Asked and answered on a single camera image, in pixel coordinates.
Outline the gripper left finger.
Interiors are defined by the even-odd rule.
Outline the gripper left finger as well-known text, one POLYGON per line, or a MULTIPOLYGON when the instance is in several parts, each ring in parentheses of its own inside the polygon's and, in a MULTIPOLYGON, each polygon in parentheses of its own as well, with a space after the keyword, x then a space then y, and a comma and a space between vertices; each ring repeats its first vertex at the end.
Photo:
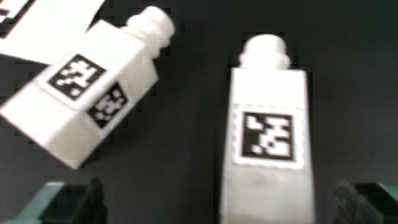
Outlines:
POLYGON ((107 224, 104 199, 98 178, 88 185, 49 182, 11 224, 107 224))

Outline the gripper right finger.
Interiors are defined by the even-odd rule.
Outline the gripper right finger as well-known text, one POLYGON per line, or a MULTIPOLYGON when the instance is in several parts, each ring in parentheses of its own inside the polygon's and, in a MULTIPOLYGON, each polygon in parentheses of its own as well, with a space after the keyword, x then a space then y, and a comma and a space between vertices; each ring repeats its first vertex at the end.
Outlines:
POLYGON ((398 224, 398 184, 342 181, 335 224, 398 224))

